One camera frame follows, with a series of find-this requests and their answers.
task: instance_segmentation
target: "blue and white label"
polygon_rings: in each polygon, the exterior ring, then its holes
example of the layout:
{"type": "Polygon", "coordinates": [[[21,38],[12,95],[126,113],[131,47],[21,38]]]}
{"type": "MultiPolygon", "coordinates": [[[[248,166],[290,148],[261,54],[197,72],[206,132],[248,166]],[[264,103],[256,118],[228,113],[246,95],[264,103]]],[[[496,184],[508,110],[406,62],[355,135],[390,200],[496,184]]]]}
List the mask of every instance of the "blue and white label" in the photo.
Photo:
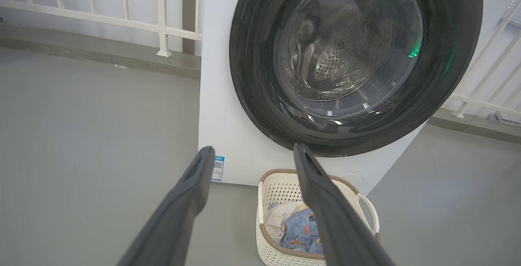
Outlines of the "blue and white label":
{"type": "Polygon", "coordinates": [[[212,172],[212,180],[221,181],[223,179],[223,169],[225,168],[225,158],[215,156],[214,171],[212,172]]]}

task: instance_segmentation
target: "blue denim clothing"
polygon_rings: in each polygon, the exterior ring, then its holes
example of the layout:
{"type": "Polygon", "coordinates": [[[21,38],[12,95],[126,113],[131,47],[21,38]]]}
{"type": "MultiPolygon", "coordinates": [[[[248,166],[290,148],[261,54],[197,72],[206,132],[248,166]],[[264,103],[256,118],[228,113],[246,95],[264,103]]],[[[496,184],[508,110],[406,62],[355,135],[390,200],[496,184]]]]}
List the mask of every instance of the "blue denim clothing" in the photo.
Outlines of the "blue denim clothing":
{"type": "Polygon", "coordinates": [[[323,254],[315,214],[311,209],[296,212],[285,221],[280,245],[290,250],[323,254]]]}

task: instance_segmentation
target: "washing machine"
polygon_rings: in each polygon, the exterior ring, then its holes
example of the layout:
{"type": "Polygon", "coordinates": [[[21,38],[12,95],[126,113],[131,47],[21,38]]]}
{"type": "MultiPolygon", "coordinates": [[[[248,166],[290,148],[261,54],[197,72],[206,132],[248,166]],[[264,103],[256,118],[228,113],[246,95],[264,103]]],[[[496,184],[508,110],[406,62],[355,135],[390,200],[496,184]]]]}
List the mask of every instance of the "washing machine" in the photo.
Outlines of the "washing machine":
{"type": "Polygon", "coordinates": [[[216,150],[212,179],[257,185],[294,169],[302,142],[368,194],[511,1],[205,0],[199,148],[216,150]]]}

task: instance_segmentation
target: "washing machine drum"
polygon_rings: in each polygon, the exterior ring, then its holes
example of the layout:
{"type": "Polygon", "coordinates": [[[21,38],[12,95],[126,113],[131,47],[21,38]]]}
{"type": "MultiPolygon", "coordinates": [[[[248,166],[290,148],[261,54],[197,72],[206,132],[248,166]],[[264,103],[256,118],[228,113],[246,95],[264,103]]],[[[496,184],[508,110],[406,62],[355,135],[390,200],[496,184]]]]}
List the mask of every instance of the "washing machine drum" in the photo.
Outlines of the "washing machine drum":
{"type": "Polygon", "coordinates": [[[482,0],[239,0],[230,69],[266,136],[319,156],[398,140],[447,99],[474,53],[482,0]]]}

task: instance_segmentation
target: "white plastic basket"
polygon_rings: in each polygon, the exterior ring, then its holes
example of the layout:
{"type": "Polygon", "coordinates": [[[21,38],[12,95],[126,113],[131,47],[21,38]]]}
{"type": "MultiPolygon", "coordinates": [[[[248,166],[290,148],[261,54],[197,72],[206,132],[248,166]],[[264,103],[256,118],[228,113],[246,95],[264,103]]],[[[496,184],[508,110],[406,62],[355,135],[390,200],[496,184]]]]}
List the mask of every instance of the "white plastic basket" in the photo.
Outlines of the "white plastic basket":
{"type": "MultiPolygon", "coordinates": [[[[380,238],[380,224],[378,214],[371,202],[361,195],[358,190],[349,182],[342,178],[329,176],[333,183],[337,185],[342,194],[349,201],[350,205],[357,211],[361,219],[366,223],[377,240],[380,238]],[[360,201],[364,201],[370,208],[374,226],[371,227],[364,215],[360,201]]],[[[292,201],[301,201],[302,194],[296,171],[290,169],[275,169],[268,171],[262,176],[258,188],[257,205],[257,251],[261,260],[268,266],[325,266],[324,255],[303,253],[293,251],[277,244],[268,235],[264,227],[264,212],[268,210],[271,203],[283,204],[292,201]]]]}

